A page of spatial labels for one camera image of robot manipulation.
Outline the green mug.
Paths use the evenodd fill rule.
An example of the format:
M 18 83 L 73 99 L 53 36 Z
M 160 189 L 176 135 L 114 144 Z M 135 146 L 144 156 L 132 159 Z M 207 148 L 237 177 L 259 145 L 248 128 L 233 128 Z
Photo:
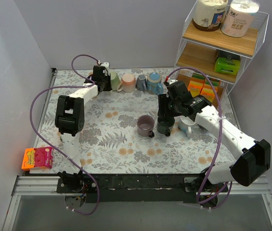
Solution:
M 111 78 L 111 87 L 113 91 L 122 91 L 122 81 L 118 77 L 118 74 L 115 71 L 110 71 L 110 78 Z

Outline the blue glazed mug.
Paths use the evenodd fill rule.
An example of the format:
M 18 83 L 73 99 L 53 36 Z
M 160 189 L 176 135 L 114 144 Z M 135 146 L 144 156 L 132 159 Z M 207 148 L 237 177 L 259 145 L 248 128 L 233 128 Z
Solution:
M 152 95 L 163 94 L 162 77 L 159 73 L 152 72 L 147 78 L 147 92 Z

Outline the white and blue mug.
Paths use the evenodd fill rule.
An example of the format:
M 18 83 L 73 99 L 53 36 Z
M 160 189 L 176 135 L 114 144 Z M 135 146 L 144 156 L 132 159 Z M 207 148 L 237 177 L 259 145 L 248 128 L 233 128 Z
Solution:
M 192 134 L 193 128 L 197 125 L 192 119 L 187 116 L 180 116 L 178 121 L 178 127 L 186 135 L 190 136 Z

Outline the pink mug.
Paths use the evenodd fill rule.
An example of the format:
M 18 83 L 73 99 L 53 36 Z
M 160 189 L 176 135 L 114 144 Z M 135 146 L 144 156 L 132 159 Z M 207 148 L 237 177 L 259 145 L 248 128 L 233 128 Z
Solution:
M 122 76 L 122 88 L 124 92 L 131 93 L 136 88 L 136 79 L 135 76 L 131 73 L 125 73 Z

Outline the dark grey mug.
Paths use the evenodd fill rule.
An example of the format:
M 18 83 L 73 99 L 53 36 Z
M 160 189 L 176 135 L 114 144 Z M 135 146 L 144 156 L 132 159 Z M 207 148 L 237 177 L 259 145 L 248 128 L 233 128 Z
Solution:
M 175 124 L 174 117 L 159 117 L 157 119 L 157 131 L 160 134 L 169 137 L 171 135 L 172 128 Z

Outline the small dark grey-blue mug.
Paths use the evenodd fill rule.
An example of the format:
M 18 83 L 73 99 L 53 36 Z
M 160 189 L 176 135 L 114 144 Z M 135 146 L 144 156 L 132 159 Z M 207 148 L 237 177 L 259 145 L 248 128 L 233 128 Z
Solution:
M 147 91 L 147 79 L 145 75 L 139 75 L 136 80 L 136 89 L 139 91 Z

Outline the lilac mug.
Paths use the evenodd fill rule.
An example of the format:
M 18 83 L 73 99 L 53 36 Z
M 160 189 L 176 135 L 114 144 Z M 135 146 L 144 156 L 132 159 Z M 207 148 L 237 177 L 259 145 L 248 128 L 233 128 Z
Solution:
M 153 132 L 155 121 L 149 115 L 142 115 L 137 120 L 137 132 L 143 137 L 154 138 Z

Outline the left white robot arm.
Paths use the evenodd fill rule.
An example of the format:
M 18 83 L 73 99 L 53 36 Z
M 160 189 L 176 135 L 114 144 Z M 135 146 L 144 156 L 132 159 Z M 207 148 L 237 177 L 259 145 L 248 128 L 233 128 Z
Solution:
M 59 96 L 55 126 L 60 132 L 66 159 L 79 164 L 79 135 L 85 125 L 84 106 L 100 92 L 112 90 L 109 63 L 95 65 L 89 79 L 76 88 L 77 90 L 69 95 Z

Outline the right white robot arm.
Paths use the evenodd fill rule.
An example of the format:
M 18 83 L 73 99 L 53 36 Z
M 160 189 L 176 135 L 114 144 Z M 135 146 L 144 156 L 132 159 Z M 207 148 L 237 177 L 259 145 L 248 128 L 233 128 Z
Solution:
M 188 117 L 213 134 L 235 158 L 234 162 L 214 165 L 201 172 L 199 184 L 204 191 L 230 181 L 247 187 L 270 169 L 271 145 L 265 139 L 257 141 L 243 133 L 221 117 L 204 96 L 193 97 L 184 82 L 175 80 L 167 85 L 167 90 L 158 96 L 158 121 Z

